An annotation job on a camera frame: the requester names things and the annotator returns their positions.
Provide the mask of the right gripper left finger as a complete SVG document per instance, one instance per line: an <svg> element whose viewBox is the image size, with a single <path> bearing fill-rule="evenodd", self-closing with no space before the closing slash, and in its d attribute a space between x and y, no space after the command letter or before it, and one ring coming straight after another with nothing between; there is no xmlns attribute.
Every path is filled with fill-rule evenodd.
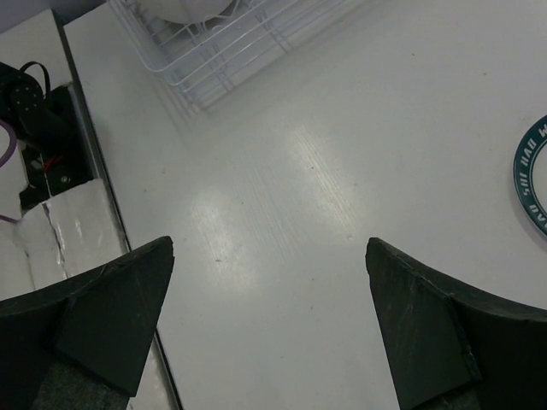
<svg viewBox="0 0 547 410"><path fill-rule="evenodd" d="M1 302L3 409L125 409L138 393L172 272L159 237Z"/></svg>

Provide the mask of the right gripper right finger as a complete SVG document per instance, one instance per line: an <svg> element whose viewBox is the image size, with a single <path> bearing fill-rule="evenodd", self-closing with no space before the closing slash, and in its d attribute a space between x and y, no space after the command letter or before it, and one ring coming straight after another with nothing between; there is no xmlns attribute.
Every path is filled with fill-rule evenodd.
<svg viewBox="0 0 547 410"><path fill-rule="evenodd" d="M401 409L544 409L546 312L372 237L369 286Z"/></svg>

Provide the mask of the green rim lettered plate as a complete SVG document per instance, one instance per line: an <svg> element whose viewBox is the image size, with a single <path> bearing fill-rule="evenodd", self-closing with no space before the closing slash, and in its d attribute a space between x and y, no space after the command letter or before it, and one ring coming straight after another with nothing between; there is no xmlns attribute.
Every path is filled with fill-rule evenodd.
<svg viewBox="0 0 547 410"><path fill-rule="evenodd" d="M546 116L537 120L517 145L513 183L518 201L535 228L546 236L546 208L538 199L533 181L536 160L546 148Z"/></svg>

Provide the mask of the green red ring plate front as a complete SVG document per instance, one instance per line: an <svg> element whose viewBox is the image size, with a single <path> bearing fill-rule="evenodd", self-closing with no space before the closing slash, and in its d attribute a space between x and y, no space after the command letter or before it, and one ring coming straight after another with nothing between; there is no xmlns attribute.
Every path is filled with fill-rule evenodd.
<svg viewBox="0 0 547 410"><path fill-rule="evenodd" d="M138 4L154 16L178 24L210 20L226 10L232 0L140 0Z"/></svg>

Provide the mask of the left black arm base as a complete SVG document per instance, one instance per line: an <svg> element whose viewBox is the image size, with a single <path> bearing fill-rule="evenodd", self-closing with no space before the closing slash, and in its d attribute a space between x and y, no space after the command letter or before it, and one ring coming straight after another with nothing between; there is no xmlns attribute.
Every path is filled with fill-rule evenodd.
<svg viewBox="0 0 547 410"><path fill-rule="evenodd" d="M23 211L94 179L70 86L53 89L43 64L1 64L1 123L15 132L10 146L21 149Z"/></svg>

